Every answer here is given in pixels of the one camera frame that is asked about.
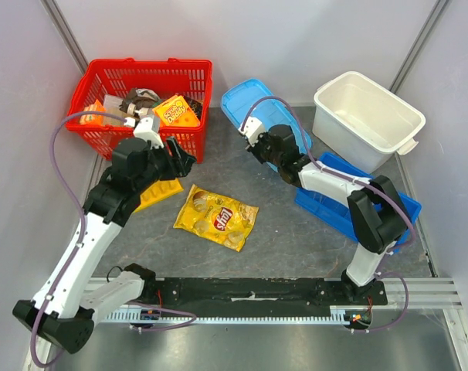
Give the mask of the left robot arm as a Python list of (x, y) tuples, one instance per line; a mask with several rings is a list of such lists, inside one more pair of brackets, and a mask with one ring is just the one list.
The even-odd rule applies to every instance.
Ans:
[(141, 194), (158, 181), (185, 177), (196, 159), (175, 138), (152, 145), (125, 138), (114, 149), (110, 166), (80, 207), (80, 222), (46, 283), (30, 300), (20, 300), (12, 314), (31, 331), (74, 354), (88, 342), (97, 324), (131, 301), (154, 300), (155, 274), (138, 264), (92, 294), (84, 289), (103, 253), (141, 204)]

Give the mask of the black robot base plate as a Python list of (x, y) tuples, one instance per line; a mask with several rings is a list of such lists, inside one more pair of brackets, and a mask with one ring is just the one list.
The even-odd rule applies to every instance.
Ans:
[(197, 316), (329, 315), (331, 306), (385, 306), (385, 286), (375, 281), (353, 294), (340, 280), (323, 278), (167, 277), (145, 281), (131, 303), (161, 305)]

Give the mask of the light blue plastic lid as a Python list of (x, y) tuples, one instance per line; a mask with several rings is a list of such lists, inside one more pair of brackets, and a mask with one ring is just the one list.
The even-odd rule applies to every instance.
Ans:
[(300, 187), (302, 176), (317, 168), (309, 152), (311, 140), (300, 124), (293, 108), (283, 99), (271, 94), (257, 79), (247, 80), (222, 97), (222, 109), (239, 129), (248, 117), (260, 119), (265, 133), (280, 137), (280, 153), (275, 165), (283, 180)]

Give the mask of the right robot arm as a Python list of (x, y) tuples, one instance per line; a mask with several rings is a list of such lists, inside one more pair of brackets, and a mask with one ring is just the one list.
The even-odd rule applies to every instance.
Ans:
[(352, 176), (311, 160), (308, 153), (300, 152), (292, 128), (285, 124), (266, 130), (254, 120), (239, 133), (247, 141), (246, 150), (260, 163), (275, 166), (284, 182), (348, 208), (358, 246), (341, 276), (340, 292), (347, 303), (360, 303), (368, 296), (387, 250), (402, 238), (411, 221), (392, 181), (382, 175)]

